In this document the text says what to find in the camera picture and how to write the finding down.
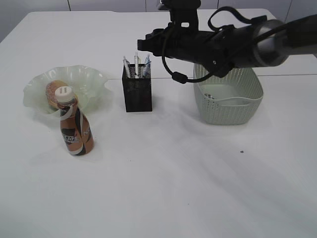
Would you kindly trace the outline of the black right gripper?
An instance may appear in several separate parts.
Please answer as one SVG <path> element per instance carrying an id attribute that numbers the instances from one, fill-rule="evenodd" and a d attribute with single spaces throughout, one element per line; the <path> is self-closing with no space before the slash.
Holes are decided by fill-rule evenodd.
<path id="1" fill-rule="evenodd" d="M 137 50 L 154 56 L 202 65 L 211 76 L 224 77 L 234 68 L 256 67 L 255 27 L 227 25 L 219 31 L 166 28 L 154 29 L 144 40 L 137 40 Z"/>

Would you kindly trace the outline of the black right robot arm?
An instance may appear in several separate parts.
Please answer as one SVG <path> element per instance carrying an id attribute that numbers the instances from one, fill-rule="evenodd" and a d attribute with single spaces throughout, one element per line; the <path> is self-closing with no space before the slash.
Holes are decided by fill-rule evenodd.
<path id="1" fill-rule="evenodd" d="M 275 67 L 291 55 L 315 54 L 317 17 L 286 24 L 273 19 L 240 28 L 227 25 L 219 31 L 169 23 L 138 40 L 137 47 L 156 57 L 200 64 L 210 75 L 224 77 L 234 68 Z"/>

